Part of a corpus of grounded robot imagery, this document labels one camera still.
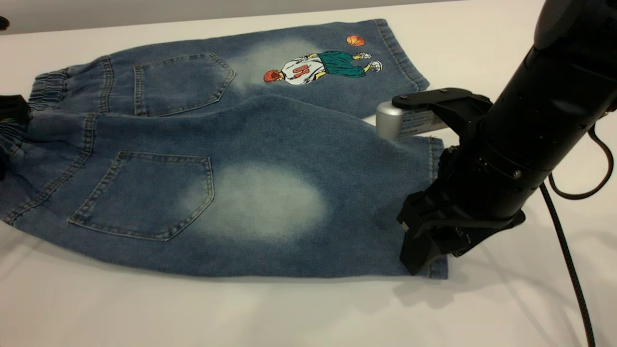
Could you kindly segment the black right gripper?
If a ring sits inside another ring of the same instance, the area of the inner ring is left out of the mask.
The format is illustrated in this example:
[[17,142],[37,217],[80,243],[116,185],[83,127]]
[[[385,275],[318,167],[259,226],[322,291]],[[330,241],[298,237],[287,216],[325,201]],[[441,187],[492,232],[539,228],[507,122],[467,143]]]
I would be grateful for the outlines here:
[[438,178],[425,190],[407,196],[398,215],[405,234],[400,261],[419,275],[447,254],[450,237],[459,236],[460,257],[487,238],[520,226],[526,215],[509,207],[515,197],[496,180],[488,162],[461,146],[448,147],[439,157]]

